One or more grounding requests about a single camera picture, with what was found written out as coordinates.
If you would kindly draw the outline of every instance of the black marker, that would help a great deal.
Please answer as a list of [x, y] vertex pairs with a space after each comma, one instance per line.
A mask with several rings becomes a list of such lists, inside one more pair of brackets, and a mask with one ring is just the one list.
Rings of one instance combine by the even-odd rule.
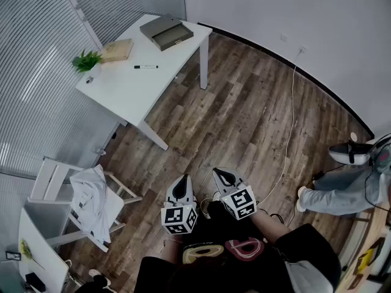
[[134, 68], [135, 69], [138, 69], [138, 68], [159, 68], [159, 66], [157, 66], [157, 65], [135, 65]]

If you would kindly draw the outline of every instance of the black baseboard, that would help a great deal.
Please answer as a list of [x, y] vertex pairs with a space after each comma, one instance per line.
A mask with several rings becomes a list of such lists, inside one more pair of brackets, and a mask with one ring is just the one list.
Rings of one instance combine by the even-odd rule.
[[[248, 45], [248, 46], [251, 46], [257, 50], [260, 50], [266, 54], [268, 54], [269, 56], [275, 58], [276, 60], [279, 60], [280, 62], [284, 63], [285, 65], [289, 66], [290, 68], [294, 69], [294, 64], [290, 61], [288, 61], [287, 59], [284, 59], [282, 56], [279, 56], [278, 54], [254, 43], [254, 42], [251, 42], [245, 38], [242, 38], [240, 36], [237, 36], [235, 34], [232, 34], [230, 32], [226, 32], [226, 31], [223, 31], [222, 29], [219, 29], [219, 28], [215, 28], [213, 26], [209, 26], [209, 25], [206, 25], [206, 24], [202, 24], [202, 23], [198, 23], [199, 25], [202, 25], [202, 26], [206, 26], [206, 27], [209, 27], [209, 28], [212, 28], [214, 32], [220, 34], [220, 35], [223, 35], [223, 36], [226, 36], [226, 37], [229, 37], [229, 38], [232, 38], [234, 40], [237, 40], [241, 43], [244, 43], [245, 45]], [[324, 84], [322, 84], [319, 80], [317, 80], [316, 78], [314, 78], [313, 76], [309, 75], [307, 72], [305, 72], [304, 70], [302, 70], [301, 68], [299, 67], [296, 67], [296, 72], [303, 75], [303, 77], [307, 78], [308, 80], [312, 81], [315, 85], [317, 85], [320, 89], [322, 89], [324, 92], [326, 92], [329, 96], [331, 96], [334, 100], [336, 100], [336, 102], [338, 102], [341, 106], [343, 106], [360, 124], [361, 126], [364, 127], [364, 129], [369, 133], [371, 139], [373, 139], [375, 137], [375, 135], [373, 134], [372, 130], [367, 126], [367, 124], [364, 123], [364, 121], [356, 114], [355, 111], [353, 111], [339, 96], [337, 96], [333, 91], [331, 91], [329, 88], [327, 88]]]

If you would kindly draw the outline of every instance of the white table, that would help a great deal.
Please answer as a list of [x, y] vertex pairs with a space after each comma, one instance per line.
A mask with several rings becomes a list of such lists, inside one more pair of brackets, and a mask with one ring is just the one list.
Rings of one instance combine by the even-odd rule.
[[22, 255], [22, 260], [19, 262], [19, 273], [22, 278], [26, 280], [26, 275], [34, 272], [45, 284], [46, 292], [61, 293], [68, 273], [68, 265], [47, 243], [24, 208], [20, 213], [19, 247], [22, 239], [27, 242], [32, 257], [41, 265], [40, 267], [36, 262]]
[[[127, 60], [102, 64], [99, 77], [86, 84], [87, 73], [76, 88], [111, 112], [135, 125], [162, 149], [168, 145], [144, 121], [163, 91], [194, 52], [200, 48], [200, 87], [208, 82], [208, 41], [212, 29], [183, 21], [194, 36], [160, 51], [140, 26], [157, 18], [144, 15], [117, 40], [132, 38], [134, 46]], [[157, 69], [134, 69], [135, 65], [157, 65]]]

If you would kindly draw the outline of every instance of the white flower pot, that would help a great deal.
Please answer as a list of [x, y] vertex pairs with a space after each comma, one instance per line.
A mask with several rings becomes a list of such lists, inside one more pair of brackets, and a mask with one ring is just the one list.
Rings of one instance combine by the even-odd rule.
[[100, 73], [102, 72], [102, 66], [100, 65], [100, 63], [96, 63], [93, 68], [91, 68], [89, 71], [88, 71], [88, 76], [92, 77], [92, 78], [96, 78], [100, 75]]

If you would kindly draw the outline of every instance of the white chair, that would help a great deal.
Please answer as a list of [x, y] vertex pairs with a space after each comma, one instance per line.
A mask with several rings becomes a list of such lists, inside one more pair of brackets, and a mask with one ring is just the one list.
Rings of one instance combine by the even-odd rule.
[[[30, 203], [43, 203], [43, 204], [69, 204], [71, 205], [71, 201], [56, 201], [57, 195], [60, 191], [60, 188], [64, 182], [65, 177], [68, 175], [70, 170], [82, 171], [83, 168], [64, 164], [48, 157], [44, 157], [42, 166], [39, 170], [38, 177], [35, 180], [34, 187], [31, 192], [31, 196], [28, 198]], [[137, 202], [142, 200], [142, 197], [138, 197], [134, 192], [129, 190], [123, 183], [121, 183], [113, 173], [104, 172], [105, 175], [110, 177], [113, 181], [115, 181], [119, 188], [117, 192], [114, 193], [113, 190], [109, 188], [107, 190], [108, 196], [106, 200], [106, 204], [104, 206], [106, 211], [106, 217], [108, 220], [108, 224], [111, 227], [110, 233], [121, 229], [125, 226], [124, 223], [120, 223], [117, 220], [118, 214], [123, 208], [124, 204], [129, 204], [133, 202]], [[119, 195], [123, 191], [128, 192], [132, 197], [123, 200]], [[72, 209], [76, 215], [80, 211], [78, 209]], [[69, 212], [68, 218], [79, 228], [81, 229], [81, 224], [78, 219]], [[84, 237], [88, 237], [93, 243], [95, 243], [101, 250], [104, 252], [108, 251], [108, 248], [96, 240], [91, 233], [85, 233], [82, 231], [77, 231], [75, 233], [65, 234], [63, 236], [54, 237], [52, 239], [46, 240], [52, 247], [60, 246], [62, 244], [66, 244], [69, 242], [76, 241], [78, 239], [82, 239]]]

